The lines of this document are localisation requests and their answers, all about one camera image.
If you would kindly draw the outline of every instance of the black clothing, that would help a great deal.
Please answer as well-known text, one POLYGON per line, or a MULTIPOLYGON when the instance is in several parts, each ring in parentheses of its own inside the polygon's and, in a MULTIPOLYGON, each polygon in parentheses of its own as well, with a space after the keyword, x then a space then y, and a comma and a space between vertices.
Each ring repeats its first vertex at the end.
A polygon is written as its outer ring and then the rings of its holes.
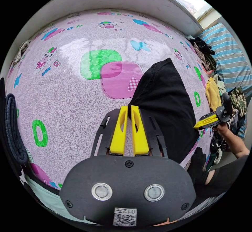
POLYGON ((131 105, 148 111, 156 119, 168 158, 181 163, 196 143, 199 131, 193 128, 193 106, 170 58, 153 64, 143 74, 129 104, 129 118, 131 105))

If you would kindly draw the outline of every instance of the folded blanket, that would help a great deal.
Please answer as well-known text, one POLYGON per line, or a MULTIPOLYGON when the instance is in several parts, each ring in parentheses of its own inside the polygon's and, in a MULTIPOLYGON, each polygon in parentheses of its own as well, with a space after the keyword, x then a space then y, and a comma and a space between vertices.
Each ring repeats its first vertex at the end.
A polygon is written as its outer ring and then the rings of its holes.
POLYGON ((5 127, 11 153, 20 165, 27 164, 29 159, 17 126, 16 101, 13 94, 6 96, 5 127))

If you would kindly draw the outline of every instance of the cartoon bear print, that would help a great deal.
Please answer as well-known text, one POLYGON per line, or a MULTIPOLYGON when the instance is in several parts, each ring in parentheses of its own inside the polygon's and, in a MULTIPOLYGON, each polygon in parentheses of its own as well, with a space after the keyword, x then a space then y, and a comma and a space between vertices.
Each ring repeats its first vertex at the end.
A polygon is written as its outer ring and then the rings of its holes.
POLYGON ((101 22, 97 25, 97 27, 104 29, 104 30, 110 30, 111 28, 118 27, 116 22, 101 22))
POLYGON ((183 55, 175 48, 173 48, 173 54, 176 56, 176 58, 180 61, 181 64, 184 64, 184 57, 183 55))
POLYGON ((39 73, 41 70, 44 69, 45 65, 51 61, 51 58, 59 51, 57 47, 52 47, 51 49, 47 50, 43 56, 41 57, 40 61, 37 63, 35 68, 35 74, 39 73))

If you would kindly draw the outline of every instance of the printed number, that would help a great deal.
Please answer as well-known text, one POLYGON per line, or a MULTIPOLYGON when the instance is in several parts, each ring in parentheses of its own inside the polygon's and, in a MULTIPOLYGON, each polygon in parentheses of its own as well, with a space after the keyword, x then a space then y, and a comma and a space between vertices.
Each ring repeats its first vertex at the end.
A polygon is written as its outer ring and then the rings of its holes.
POLYGON ((46 147, 47 142, 48 142, 48 135, 47 135, 45 125, 40 120, 34 120, 32 122, 32 130, 33 130, 35 144, 38 147, 46 147), (40 127, 40 129, 42 131, 42 135, 43 135, 42 141, 40 141, 38 138, 37 129, 36 129, 37 126, 40 127))
POLYGON ((195 99, 195 102, 196 102, 196 106, 199 107, 201 101, 200 101, 200 95, 199 95, 198 92, 194 92, 194 99, 195 99))

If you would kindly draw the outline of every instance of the camouflage fabric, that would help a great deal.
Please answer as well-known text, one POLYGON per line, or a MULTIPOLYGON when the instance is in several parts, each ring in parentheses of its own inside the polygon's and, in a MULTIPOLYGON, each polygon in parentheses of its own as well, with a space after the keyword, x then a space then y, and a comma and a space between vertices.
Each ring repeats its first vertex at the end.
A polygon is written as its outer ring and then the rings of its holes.
POLYGON ((244 93, 242 91, 242 87, 236 87, 229 93, 232 107, 234 109, 239 110, 240 117, 243 117, 247 114, 247 101, 245 99, 244 93))

